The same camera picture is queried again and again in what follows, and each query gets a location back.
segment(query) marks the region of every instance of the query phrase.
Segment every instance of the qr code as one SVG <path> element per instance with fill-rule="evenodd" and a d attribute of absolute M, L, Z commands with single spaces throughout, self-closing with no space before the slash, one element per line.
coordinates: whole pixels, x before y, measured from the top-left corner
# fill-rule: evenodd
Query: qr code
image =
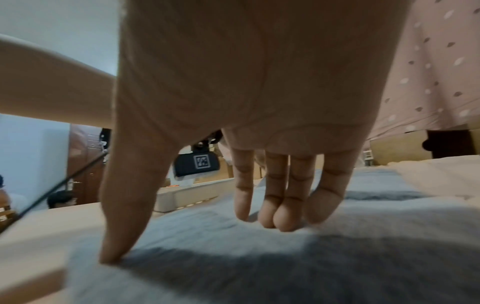
<path fill-rule="evenodd" d="M 206 169 L 210 168 L 210 160 L 209 156 L 204 154 L 204 155 L 195 155 L 193 157 L 195 161 L 195 169 Z"/>

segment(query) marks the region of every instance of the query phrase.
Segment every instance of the curtain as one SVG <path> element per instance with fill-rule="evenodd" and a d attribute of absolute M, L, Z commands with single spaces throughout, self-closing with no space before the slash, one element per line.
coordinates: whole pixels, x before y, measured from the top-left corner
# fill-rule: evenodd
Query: curtain
<path fill-rule="evenodd" d="M 369 139 L 480 115 L 480 0 L 416 0 Z"/>

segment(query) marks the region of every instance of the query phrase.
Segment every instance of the beige bed sheet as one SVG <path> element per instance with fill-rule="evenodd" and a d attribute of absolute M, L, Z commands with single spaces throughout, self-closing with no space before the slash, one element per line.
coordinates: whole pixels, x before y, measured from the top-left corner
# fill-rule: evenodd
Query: beige bed sheet
<path fill-rule="evenodd" d="M 378 168 L 396 170 L 424 193 L 454 196 L 480 207 L 480 156 L 404 161 Z M 101 229 L 103 224 L 98 204 L 37 212 L 20 222 L 0 238 L 0 302 L 68 304 L 67 291 L 59 289 L 70 249 L 69 240 Z M 40 283 L 48 278 L 51 279 L 49 286 L 31 290 L 30 296 L 15 301 L 10 297 L 5 301 L 12 288 L 21 286 L 22 282 Z"/>

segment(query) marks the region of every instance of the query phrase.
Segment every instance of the gray fabric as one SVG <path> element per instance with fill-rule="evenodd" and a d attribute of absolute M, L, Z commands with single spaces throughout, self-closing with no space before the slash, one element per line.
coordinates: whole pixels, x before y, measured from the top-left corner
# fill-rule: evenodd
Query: gray fabric
<path fill-rule="evenodd" d="M 316 230 L 240 222 L 229 196 L 152 221 L 118 266 L 96 263 L 100 236 L 82 240 L 68 265 L 72 303 L 479 302 L 476 209 L 425 197 L 391 171 L 357 173 L 348 191 Z M 261 184 L 252 221 L 264 194 Z"/>

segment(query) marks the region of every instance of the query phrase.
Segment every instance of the brown wooden door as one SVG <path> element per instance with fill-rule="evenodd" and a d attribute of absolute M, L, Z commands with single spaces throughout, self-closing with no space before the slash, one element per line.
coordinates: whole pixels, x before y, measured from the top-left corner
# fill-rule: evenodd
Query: brown wooden door
<path fill-rule="evenodd" d="M 102 153 L 100 142 L 101 128 L 70 125 L 67 174 L 73 174 Z M 73 191 L 77 204 L 90 204 L 99 201 L 99 188 L 104 173 L 103 162 L 97 163 L 84 174 L 74 179 Z"/>

